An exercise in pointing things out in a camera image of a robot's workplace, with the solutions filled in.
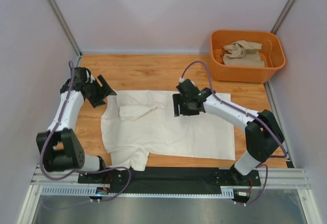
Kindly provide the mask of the white t shirt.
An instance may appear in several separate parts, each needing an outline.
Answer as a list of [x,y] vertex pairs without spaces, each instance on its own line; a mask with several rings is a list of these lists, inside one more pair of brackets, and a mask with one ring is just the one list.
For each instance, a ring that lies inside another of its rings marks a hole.
[[150,153],[235,159],[233,125],[208,113],[176,117],[172,91],[123,90],[108,96],[101,133],[113,167],[143,171]]

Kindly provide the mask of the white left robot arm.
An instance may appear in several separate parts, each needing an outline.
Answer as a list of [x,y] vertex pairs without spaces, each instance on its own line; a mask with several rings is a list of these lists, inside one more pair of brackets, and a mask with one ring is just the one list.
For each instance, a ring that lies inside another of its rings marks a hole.
[[85,101],[93,108],[105,105],[105,98],[116,92],[102,75],[97,78],[85,67],[72,69],[73,75],[60,89],[60,104],[53,122],[45,132],[38,133],[36,143],[43,170],[47,172],[81,170],[102,184],[107,179],[105,162],[100,156],[90,156],[75,134],[76,122]]

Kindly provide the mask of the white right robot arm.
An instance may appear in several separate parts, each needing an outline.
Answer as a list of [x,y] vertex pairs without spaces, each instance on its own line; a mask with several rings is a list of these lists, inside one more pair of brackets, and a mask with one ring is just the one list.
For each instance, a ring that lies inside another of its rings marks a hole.
[[178,93],[173,95],[176,117],[208,113],[245,133],[246,151],[231,167],[230,179],[234,184],[242,185],[246,182],[249,173],[272,158],[278,148],[282,149],[284,156],[287,155],[283,147],[284,135],[271,111],[246,109],[224,99],[211,88],[199,90],[189,79],[180,78],[176,88]]

